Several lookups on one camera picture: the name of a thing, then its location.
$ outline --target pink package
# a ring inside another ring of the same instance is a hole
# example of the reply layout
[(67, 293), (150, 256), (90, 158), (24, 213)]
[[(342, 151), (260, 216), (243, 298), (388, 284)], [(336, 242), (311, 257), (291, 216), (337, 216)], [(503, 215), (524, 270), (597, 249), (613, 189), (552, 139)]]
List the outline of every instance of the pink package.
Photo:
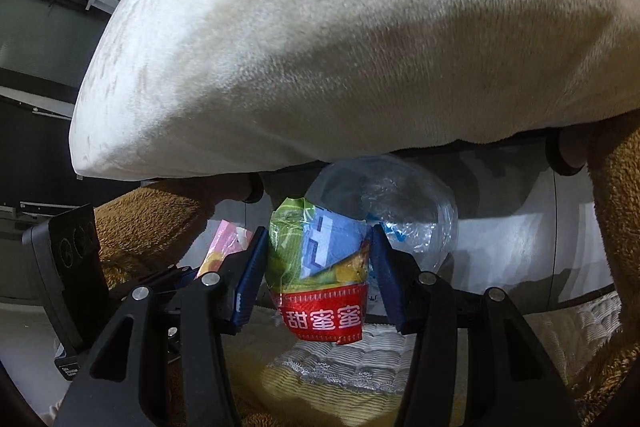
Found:
[(249, 232), (249, 230), (222, 220), (213, 241), (211, 241), (209, 252), (198, 270), (197, 277), (207, 272), (219, 270), (227, 255), (246, 250), (252, 236), (253, 233)]

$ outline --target plush blanket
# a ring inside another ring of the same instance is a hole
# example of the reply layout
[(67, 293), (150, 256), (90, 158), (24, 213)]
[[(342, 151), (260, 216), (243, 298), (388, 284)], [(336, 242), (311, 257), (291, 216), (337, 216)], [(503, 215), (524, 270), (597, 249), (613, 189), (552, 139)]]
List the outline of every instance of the plush blanket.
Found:
[(268, 171), (640, 107), (640, 0), (123, 0), (76, 171)]

